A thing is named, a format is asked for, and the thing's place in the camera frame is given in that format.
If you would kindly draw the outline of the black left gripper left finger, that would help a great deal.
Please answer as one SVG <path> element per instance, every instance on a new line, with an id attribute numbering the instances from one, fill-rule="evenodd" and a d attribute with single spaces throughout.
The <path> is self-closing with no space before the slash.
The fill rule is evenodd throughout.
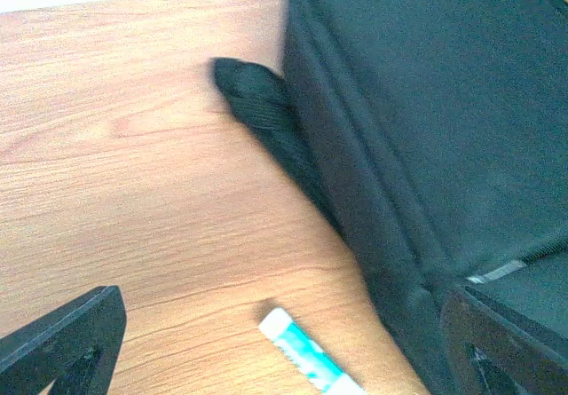
<path id="1" fill-rule="evenodd" d="M 1 392 L 106 394 L 126 311 L 117 286 L 99 286 L 1 339 Z"/>

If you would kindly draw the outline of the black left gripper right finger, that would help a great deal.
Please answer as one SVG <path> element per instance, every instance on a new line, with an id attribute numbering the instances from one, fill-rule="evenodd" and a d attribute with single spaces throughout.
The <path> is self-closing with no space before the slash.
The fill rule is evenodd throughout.
<path id="1" fill-rule="evenodd" d="M 460 394 L 565 394 L 567 339 L 517 310 L 458 286 L 441 313 Z"/>

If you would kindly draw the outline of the green white glue stick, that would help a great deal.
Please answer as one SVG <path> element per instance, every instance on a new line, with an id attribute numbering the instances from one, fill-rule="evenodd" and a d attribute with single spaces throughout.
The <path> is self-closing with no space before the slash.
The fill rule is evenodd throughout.
<path id="1" fill-rule="evenodd" d="M 260 322 L 258 329 L 283 352 L 321 394 L 367 394 L 315 341 L 307 336 L 284 309 L 280 307 L 272 309 Z"/>

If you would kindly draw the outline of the black student bag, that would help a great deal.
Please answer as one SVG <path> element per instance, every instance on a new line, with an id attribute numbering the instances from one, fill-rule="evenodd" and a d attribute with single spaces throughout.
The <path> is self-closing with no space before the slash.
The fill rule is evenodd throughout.
<path id="1" fill-rule="evenodd" d="M 288 0 L 280 75 L 212 74 L 431 393 L 458 286 L 567 339 L 566 0 Z"/>

